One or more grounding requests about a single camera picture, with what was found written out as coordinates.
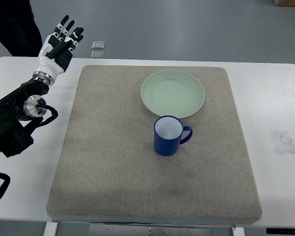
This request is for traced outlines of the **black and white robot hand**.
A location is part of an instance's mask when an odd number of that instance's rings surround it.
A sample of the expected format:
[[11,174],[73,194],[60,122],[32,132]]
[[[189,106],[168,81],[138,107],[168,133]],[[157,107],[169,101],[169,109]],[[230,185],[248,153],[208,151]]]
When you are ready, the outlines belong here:
[[75,21],[70,21],[66,15],[46,38],[38,55],[40,62],[33,73],[34,80],[52,86],[57,76],[67,70],[74,50],[83,39],[84,29],[77,27],[71,30],[74,24]]

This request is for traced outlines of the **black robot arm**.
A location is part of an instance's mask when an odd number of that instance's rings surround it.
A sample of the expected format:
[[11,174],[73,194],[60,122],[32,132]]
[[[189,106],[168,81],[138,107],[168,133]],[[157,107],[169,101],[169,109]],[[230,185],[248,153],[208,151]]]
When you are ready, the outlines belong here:
[[20,154],[34,142],[35,129],[58,117],[55,108],[42,98],[49,85],[30,79],[0,100],[0,153],[6,157]]

